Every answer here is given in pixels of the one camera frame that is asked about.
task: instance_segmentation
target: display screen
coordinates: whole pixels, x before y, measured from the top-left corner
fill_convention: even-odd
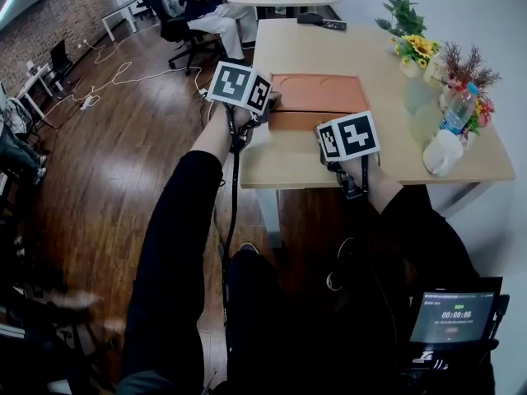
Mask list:
[[[410,342],[478,341],[493,301],[494,293],[424,293]]]

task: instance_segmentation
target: digital timer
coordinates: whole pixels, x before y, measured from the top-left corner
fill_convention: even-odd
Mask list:
[[[468,319],[470,318],[470,316],[472,316],[472,312],[470,310],[466,311],[466,312],[443,312],[443,314],[441,315],[441,318],[443,319]]]

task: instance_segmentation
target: cardboard tray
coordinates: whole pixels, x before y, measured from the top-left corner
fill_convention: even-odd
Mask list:
[[[282,103],[269,118],[272,130],[313,130],[319,124],[370,109],[358,77],[272,75]]]

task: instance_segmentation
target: white mug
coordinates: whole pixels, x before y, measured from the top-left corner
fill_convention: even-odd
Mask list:
[[[437,177],[445,177],[463,155],[463,145],[456,135],[440,130],[422,153],[427,170]]]

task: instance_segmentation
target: person sitting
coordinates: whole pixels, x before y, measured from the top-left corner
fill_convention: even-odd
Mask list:
[[[6,166],[20,176],[32,179],[36,185],[46,175],[45,156],[38,155],[27,143],[15,136],[11,128],[18,132],[16,105],[3,98],[0,92],[0,167]]]
[[[254,48],[258,22],[252,7],[217,6],[212,0],[180,0],[180,5],[184,6],[184,14],[190,19],[191,29],[220,35],[228,58],[243,60],[243,49]],[[240,21],[243,44],[240,44],[236,21]]]

